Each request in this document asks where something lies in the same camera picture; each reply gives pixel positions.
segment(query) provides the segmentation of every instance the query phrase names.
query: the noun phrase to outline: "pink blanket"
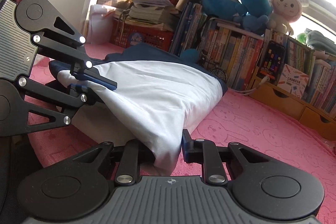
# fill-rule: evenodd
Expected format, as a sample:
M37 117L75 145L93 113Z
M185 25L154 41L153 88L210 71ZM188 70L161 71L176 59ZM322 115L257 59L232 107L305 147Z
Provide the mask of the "pink blanket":
M86 50L89 56L103 59L108 53L121 52L122 48L112 44L87 45ZM47 65L48 61L44 60L34 66L31 78L43 84L53 80ZM26 100L54 108L33 98ZM29 123L40 122L40 117L29 117ZM33 133L29 138L44 167L95 145L74 126ZM318 219L325 224L336 224L336 157L315 131L249 97L228 91L192 133L192 138L209 139L221 146L238 141L311 173L325 190ZM180 155L172 175L200 174L200 165L186 164Z

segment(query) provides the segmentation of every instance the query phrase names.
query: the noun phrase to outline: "navy blue fabric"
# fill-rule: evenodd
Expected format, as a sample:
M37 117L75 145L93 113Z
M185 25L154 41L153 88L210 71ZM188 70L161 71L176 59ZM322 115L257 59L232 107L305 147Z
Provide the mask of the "navy blue fabric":
M104 60L99 59L91 59L91 60L94 66L112 61L136 61L136 60L152 60L152 61L163 61L163 62L184 64L216 78L222 87L223 95L227 91L227 86L224 83L224 81L212 75L203 67L195 63L187 62L174 54L170 54L166 51L160 50L145 43L139 43L137 45L131 46L125 49L122 53L108 54ZM57 79L58 72L62 70L70 70L70 65L60 61L53 60L49 62L49 69L53 77Z

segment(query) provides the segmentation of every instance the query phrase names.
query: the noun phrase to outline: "wooden drawer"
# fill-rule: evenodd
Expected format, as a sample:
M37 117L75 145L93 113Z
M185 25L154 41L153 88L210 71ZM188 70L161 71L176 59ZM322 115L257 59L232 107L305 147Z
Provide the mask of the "wooden drawer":
M258 84L259 81L256 80L253 84L253 88L258 86ZM250 94L250 97L267 106L275 108L296 120L300 119L305 108L305 105L288 96L285 91L280 92L273 89L268 83L261 85L257 90Z
M299 122L306 127L316 130L323 138L336 141L336 122L332 121L331 118L326 119L306 107Z

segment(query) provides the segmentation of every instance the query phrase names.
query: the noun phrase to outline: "white cable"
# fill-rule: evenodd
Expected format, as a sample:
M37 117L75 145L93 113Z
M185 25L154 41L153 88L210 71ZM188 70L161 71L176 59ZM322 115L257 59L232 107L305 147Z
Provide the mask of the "white cable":
M251 89L251 90L243 90L243 91L240 91L240 90L233 90L231 89L232 91L236 92L236 93L240 93L241 95L250 95L251 93L253 93L257 88L259 88L262 84L264 84L265 82L269 81L269 76L266 75L261 81L260 83L258 84L257 87Z

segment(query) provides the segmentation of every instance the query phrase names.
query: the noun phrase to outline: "drawer cutout handle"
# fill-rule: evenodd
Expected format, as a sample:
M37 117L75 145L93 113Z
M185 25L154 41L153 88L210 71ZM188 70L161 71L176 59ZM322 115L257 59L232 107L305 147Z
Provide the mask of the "drawer cutout handle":
M320 115L320 120L321 120L321 122L323 122L325 124L330 123L330 121L328 119L324 118L322 115Z
M289 97L288 95L285 95L282 92L280 92L278 90L275 90L275 89L273 89L273 92L277 97L280 97L280 98L288 98Z

